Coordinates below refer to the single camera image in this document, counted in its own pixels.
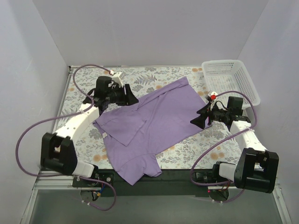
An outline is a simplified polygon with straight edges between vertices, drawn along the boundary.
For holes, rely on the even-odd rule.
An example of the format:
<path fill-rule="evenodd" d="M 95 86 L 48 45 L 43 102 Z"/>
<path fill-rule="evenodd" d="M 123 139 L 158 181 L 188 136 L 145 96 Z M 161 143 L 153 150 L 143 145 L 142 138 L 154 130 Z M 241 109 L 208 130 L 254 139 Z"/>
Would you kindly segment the purple t shirt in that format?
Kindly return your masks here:
<path fill-rule="evenodd" d="M 93 125 L 102 135 L 113 169 L 130 185 L 157 177 L 156 155 L 202 131 L 191 124 L 205 102 L 183 77 L 139 98 L 131 106 L 104 112 Z"/>

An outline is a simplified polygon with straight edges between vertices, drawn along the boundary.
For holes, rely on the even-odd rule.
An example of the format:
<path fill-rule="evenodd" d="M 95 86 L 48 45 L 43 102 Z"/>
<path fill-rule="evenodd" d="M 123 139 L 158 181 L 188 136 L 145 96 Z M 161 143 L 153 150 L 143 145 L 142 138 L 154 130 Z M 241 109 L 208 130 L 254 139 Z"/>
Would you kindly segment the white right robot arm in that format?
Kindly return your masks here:
<path fill-rule="evenodd" d="M 236 164 L 218 161 L 212 169 L 197 173 L 199 182 L 220 186 L 229 181 L 239 189 L 271 193 L 275 187 L 279 156 L 267 150 L 258 140 L 250 119 L 243 115 L 243 98 L 230 96 L 227 106 L 222 108 L 217 106 L 214 94 L 206 96 L 206 99 L 207 105 L 197 111 L 199 116 L 190 123 L 200 128 L 214 121 L 225 124 L 242 153 Z"/>

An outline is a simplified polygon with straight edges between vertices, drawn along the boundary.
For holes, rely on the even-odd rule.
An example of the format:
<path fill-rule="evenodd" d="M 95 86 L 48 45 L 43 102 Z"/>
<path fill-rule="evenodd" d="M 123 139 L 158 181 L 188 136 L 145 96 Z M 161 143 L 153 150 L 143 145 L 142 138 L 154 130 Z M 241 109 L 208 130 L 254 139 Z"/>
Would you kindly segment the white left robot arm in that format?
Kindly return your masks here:
<path fill-rule="evenodd" d="M 87 93 L 78 114 L 54 133 L 46 133 L 42 137 L 41 166 L 43 168 L 63 175 L 82 176 L 83 181 L 90 187 L 99 183 L 99 174 L 94 172 L 96 166 L 77 159 L 75 144 L 109 104 L 128 106 L 138 103 L 129 84 L 124 84 L 122 78 L 122 72 L 116 72 L 111 77 L 98 77 L 95 88 Z"/>

